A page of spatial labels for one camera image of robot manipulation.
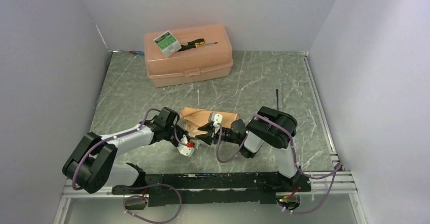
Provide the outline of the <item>peach satin napkin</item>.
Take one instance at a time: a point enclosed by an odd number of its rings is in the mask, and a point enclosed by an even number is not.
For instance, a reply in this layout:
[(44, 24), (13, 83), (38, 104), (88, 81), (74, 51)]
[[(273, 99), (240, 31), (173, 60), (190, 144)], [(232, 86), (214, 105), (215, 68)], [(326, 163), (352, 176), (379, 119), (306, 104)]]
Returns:
[[(199, 131), (198, 128), (208, 123), (210, 114), (212, 111), (206, 109), (197, 109), (191, 107), (184, 107), (180, 116), (184, 120), (185, 130), (188, 131), (191, 138), (195, 138), (196, 135), (204, 134), (203, 131)], [(223, 116), (222, 126), (223, 128), (230, 128), (231, 124), (238, 120), (239, 114), (229, 113), (224, 111), (218, 111), (217, 113)]]

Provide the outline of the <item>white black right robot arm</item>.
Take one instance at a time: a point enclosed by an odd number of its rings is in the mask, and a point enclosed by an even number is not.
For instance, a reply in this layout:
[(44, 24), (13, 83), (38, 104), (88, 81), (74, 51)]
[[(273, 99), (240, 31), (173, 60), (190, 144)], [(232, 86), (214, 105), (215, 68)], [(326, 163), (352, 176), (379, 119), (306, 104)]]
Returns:
[(297, 159), (293, 153), (294, 136), (297, 120), (284, 112), (261, 107), (256, 115), (246, 124), (242, 119), (233, 121), (229, 127), (222, 125), (223, 116), (218, 112), (209, 115), (208, 123), (198, 128), (202, 134), (196, 138), (208, 145), (216, 144), (216, 157), (219, 162), (220, 143), (229, 142), (238, 145), (237, 152), (245, 158), (253, 158), (264, 144), (274, 148), (278, 158), (279, 184), (285, 191), (292, 191), (299, 184)]

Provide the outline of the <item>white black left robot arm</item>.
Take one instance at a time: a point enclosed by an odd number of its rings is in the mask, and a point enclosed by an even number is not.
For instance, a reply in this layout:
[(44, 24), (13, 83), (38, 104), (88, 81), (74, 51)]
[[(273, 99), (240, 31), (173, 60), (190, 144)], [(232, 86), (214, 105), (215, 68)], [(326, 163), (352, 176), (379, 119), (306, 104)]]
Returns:
[(136, 164), (115, 164), (118, 156), (161, 141), (170, 142), (181, 155), (191, 156), (195, 145), (177, 124), (179, 114), (164, 107), (150, 119), (152, 111), (129, 129), (106, 135), (85, 134), (62, 167), (63, 175), (72, 180), (72, 188), (93, 194), (105, 186), (121, 186), (138, 194), (148, 185), (146, 172)]

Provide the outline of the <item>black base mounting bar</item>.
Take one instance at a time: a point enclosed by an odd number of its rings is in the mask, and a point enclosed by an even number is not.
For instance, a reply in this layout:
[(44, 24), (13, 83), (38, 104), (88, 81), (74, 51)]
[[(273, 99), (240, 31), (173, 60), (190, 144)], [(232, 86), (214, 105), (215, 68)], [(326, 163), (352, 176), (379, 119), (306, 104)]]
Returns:
[(113, 195), (147, 194), (149, 206), (160, 207), (178, 203), (177, 189), (183, 204), (244, 203), (275, 204), (281, 195), (311, 192), (307, 177), (297, 174), (283, 177), (279, 172), (147, 174), (140, 186), (145, 191), (129, 190), (119, 185)]

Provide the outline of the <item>peach plastic storage box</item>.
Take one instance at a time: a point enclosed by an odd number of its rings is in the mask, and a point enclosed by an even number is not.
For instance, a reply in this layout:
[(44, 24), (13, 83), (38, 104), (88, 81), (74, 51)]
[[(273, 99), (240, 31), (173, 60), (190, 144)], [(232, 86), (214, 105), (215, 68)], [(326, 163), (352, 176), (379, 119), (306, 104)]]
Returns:
[(164, 32), (147, 33), (144, 36), (144, 53), (147, 75), (156, 87), (166, 87), (226, 77), (233, 66), (232, 46), (222, 24), (196, 26), (170, 31), (179, 41), (187, 42), (203, 38), (214, 45), (199, 46), (165, 57), (154, 38)]

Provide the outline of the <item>red blue pen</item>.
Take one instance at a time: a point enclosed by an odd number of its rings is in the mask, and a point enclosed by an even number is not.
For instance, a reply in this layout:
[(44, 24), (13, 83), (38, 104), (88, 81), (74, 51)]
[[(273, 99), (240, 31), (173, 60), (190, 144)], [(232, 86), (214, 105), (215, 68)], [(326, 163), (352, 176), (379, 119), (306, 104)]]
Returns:
[(121, 50), (121, 52), (127, 52), (130, 54), (135, 54), (135, 55), (140, 55), (140, 56), (144, 56), (145, 53), (143, 51), (135, 51), (135, 50), (130, 50), (130, 51), (125, 51), (125, 50)]

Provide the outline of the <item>green white small box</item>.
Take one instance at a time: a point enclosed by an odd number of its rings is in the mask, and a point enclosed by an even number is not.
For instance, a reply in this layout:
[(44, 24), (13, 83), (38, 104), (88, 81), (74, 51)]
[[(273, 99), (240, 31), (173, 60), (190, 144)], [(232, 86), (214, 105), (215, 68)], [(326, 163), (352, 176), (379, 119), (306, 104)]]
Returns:
[(177, 38), (169, 30), (154, 38), (153, 41), (165, 57), (171, 56), (182, 48)]

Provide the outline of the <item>yellow black screwdriver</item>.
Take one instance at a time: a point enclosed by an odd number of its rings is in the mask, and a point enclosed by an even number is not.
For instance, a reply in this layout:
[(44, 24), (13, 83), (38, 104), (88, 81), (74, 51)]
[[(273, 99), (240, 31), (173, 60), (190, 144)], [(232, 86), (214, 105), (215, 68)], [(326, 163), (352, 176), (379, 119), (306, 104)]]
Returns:
[(213, 42), (213, 43), (207, 43), (205, 41), (205, 39), (200, 38), (200, 39), (196, 39), (190, 42), (187, 42), (186, 44), (182, 44), (181, 48), (178, 50), (178, 52), (181, 51), (186, 51), (186, 50), (190, 50), (190, 49), (195, 49), (199, 46), (205, 46), (205, 45), (214, 45), (217, 44), (218, 42)]

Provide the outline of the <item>aluminium frame rail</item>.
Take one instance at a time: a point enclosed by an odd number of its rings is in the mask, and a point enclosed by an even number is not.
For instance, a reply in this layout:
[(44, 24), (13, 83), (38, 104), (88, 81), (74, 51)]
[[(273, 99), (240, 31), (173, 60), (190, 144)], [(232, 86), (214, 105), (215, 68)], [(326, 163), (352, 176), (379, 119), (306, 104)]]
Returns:
[(283, 212), (304, 215), (300, 209), (303, 196), (314, 198), (321, 195), (326, 200), (330, 194), (346, 194), (351, 201), (357, 223), (366, 223), (352, 173), (345, 171), (333, 145), (329, 128), (324, 134), (329, 145), (333, 170), (329, 172), (303, 172), (298, 167), (295, 141), (292, 136), (296, 122), (289, 115), (273, 109), (262, 109), (252, 120), (250, 129), (262, 136), (258, 138), (247, 132), (243, 122), (235, 122), (231, 128), (223, 128), (216, 133), (213, 145), (220, 140), (238, 143), (240, 150), (250, 156), (251, 151), (244, 146), (245, 141), (264, 143), (275, 134), (285, 147), (279, 149), (280, 168), (272, 172), (242, 173), (178, 173), (142, 174), (143, 181), (137, 187), (104, 185), (75, 191), (71, 182), (64, 187), (55, 223), (64, 223), (69, 204), (73, 198), (122, 198), (124, 211), (132, 214), (133, 209), (146, 206), (170, 205), (178, 200), (185, 204), (245, 203), (277, 204)]

